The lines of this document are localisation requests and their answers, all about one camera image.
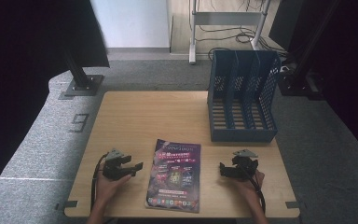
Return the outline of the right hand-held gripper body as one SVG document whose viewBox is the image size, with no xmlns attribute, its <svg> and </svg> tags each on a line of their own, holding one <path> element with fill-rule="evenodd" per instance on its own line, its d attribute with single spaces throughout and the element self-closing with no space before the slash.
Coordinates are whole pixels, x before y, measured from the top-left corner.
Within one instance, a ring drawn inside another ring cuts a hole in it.
<svg viewBox="0 0 358 224">
<path fill-rule="evenodd" d="M 240 164 L 234 164 L 239 171 L 238 178 L 250 179 L 253 177 L 258 166 L 258 156 L 249 149 L 235 151 L 233 155 L 234 157 L 242 157 L 242 162 Z"/>
</svg>

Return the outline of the purple magazine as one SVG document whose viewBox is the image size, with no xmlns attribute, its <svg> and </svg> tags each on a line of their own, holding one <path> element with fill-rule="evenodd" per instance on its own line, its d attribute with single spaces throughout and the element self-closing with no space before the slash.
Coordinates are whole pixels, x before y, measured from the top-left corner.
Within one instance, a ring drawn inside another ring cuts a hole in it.
<svg viewBox="0 0 358 224">
<path fill-rule="evenodd" d="M 200 144 L 158 139 L 145 205 L 149 208 L 200 211 Z"/>
</svg>

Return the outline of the blue file rack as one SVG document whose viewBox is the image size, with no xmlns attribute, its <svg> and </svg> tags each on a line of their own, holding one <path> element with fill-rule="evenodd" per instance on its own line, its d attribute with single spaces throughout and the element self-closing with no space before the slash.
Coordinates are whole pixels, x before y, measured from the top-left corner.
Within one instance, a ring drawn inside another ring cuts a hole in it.
<svg viewBox="0 0 358 224">
<path fill-rule="evenodd" d="M 213 53 L 207 97 L 212 141 L 272 141 L 278 131 L 271 108 L 280 70 L 275 51 Z"/>
</svg>

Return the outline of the black post with base plate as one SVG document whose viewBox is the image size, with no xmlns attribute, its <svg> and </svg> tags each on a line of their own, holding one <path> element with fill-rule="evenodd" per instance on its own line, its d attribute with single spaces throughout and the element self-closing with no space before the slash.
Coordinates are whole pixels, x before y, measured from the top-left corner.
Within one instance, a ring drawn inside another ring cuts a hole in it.
<svg viewBox="0 0 358 224">
<path fill-rule="evenodd" d="M 103 75 L 87 75 L 68 48 L 65 48 L 63 53 L 69 71 L 73 76 L 63 96 L 67 98 L 94 96 L 103 82 Z"/>
<path fill-rule="evenodd" d="M 311 72 L 319 52 L 327 26 L 341 0 L 293 0 L 299 6 L 294 36 L 298 44 L 289 53 L 295 57 L 296 68 L 286 73 L 279 82 L 283 96 L 305 96 L 322 100 L 322 88 L 318 87 L 316 73 Z"/>
</svg>

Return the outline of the person's right hand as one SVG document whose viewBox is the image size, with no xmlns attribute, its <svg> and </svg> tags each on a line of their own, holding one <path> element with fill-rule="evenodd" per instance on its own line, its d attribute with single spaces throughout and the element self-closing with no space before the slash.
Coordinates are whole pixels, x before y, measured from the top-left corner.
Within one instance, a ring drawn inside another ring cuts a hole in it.
<svg viewBox="0 0 358 224">
<path fill-rule="evenodd" d="M 254 182 L 258 184 L 259 187 L 262 187 L 264 178 L 265 174 L 259 171 L 256 171 L 255 175 L 253 176 Z M 256 188 L 250 180 L 240 181 L 237 179 L 232 179 L 231 182 L 247 203 L 254 203 L 259 201 Z"/>
</svg>

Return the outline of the person's left hand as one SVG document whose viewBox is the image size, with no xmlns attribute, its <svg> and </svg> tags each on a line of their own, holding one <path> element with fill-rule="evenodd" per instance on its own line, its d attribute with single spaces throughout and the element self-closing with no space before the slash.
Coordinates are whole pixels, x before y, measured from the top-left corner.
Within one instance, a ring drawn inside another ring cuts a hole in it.
<svg viewBox="0 0 358 224">
<path fill-rule="evenodd" d="M 111 180 L 103 175 L 102 172 L 98 173 L 97 187 L 96 187 L 96 203 L 108 203 L 116 194 L 117 190 L 126 184 L 131 179 L 131 175 L 125 175 L 119 180 Z"/>
</svg>

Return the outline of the white metal stand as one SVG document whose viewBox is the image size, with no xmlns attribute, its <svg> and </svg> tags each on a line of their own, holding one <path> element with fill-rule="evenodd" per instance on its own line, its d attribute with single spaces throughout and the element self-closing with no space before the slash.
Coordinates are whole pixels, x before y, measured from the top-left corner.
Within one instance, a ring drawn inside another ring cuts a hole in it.
<svg viewBox="0 0 358 224">
<path fill-rule="evenodd" d="M 197 25 L 245 25 L 255 26 L 255 36 L 251 39 L 253 50 L 260 50 L 259 39 L 268 15 L 271 0 L 264 0 L 260 11 L 251 12 L 202 12 L 197 10 L 198 0 L 190 0 L 190 26 L 191 36 L 188 60 L 190 64 L 196 63 L 196 26 Z"/>
</svg>

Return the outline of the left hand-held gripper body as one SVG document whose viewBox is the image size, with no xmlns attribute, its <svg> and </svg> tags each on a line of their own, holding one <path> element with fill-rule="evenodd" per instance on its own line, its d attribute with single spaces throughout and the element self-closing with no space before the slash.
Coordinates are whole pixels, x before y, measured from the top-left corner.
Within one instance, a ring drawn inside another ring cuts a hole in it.
<svg viewBox="0 0 358 224">
<path fill-rule="evenodd" d="M 105 162 L 103 166 L 103 175 L 111 180 L 119 180 L 125 175 L 122 173 L 122 163 L 120 162 L 120 158 L 125 156 L 118 149 L 112 149 L 107 153 L 105 157 Z"/>
</svg>

